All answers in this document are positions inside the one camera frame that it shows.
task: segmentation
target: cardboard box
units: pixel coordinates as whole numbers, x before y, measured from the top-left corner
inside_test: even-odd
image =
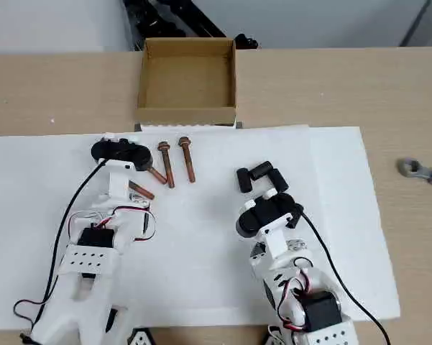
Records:
[[[233,126],[235,109],[232,39],[146,40],[137,109],[141,124]]]

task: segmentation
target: wooden table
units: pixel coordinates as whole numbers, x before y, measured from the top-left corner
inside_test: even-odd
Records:
[[[432,344],[432,186],[399,157],[432,166],[432,48],[237,53],[238,120],[360,126],[395,269],[402,317],[393,344]],[[134,128],[140,53],[0,56],[0,135]],[[361,344],[383,344],[358,323]],[[158,344],[259,344],[264,327],[156,328]],[[19,344],[0,332],[0,345]]]

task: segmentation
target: bolt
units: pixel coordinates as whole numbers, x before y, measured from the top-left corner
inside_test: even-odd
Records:
[[[154,167],[149,167],[147,169],[149,173],[151,173],[157,180],[159,180],[163,185],[166,184],[166,177],[161,175]]]
[[[153,200],[155,199],[155,195],[153,195],[151,192],[149,192],[147,189],[141,187],[140,185],[137,185],[136,183],[129,181],[129,187],[137,192],[138,194],[146,197],[147,199]]]
[[[169,149],[170,145],[167,142],[160,142],[158,144],[158,150],[161,151],[163,164],[165,165],[167,185],[169,185],[170,188],[174,188],[174,177],[173,170],[171,169],[170,155],[168,152]]]
[[[188,137],[181,137],[179,139],[179,146],[182,147],[182,150],[184,151],[184,159],[185,165],[187,166],[188,179],[191,183],[194,183],[195,172],[193,171],[192,157],[190,156],[190,150],[188,149],[190,143],[191,141]]]

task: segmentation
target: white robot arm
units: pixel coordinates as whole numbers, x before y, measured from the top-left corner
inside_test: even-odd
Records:
[[[41,317],[32,323],[29,336],[21,335],[24,344],[126,344],[132,334],[132,339],[135,334],[144,339],[141,344],[151,344],[148,334],[133,329],[134,305],[115,300],[113,294],[119,286],[121,256],[133,242],[155,233],[155,223],[151,230],[148,226],[155,220],[150,202],[129,192],[129,180],[142,170],[138,162],[151,164],[150,152],[125,139],[102,140],[95,146],[99,143],[102,150],[92,149],[92,155],[109,171],[109,192],[89,211],[69,217],[69,244],[52,289],[40,303]]]
[[[358,344],[353,322],[341,309],[339,287],[313,266],[303,240],[285,239],[302,211],[290,195],[272,189],[247,201],[236,224],[243,237],[256,240],[249,261],[277,314],[279,331],[266,344]]]

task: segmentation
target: black rubber grip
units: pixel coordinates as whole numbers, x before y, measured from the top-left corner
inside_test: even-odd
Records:
[[[289,185],[286,183],[278,169],[271,169],[268,172],[268,177],[272,181],[278,193],[285,192],[289,188]]]
[[[263,162],[261,165],[256,166],[251,171],[249,171],[249,175],[251,176],[251,179],[256,181],[266,176],[266,174],[268,174],[268,172],[271,171],[271,169],[273,169],[272,163],[266,161]]]
[[[252,190],[251,179],[249,178],[249,171],[245,167],[236,171],[238,177],[239,189],[242,193],[249,193]]]

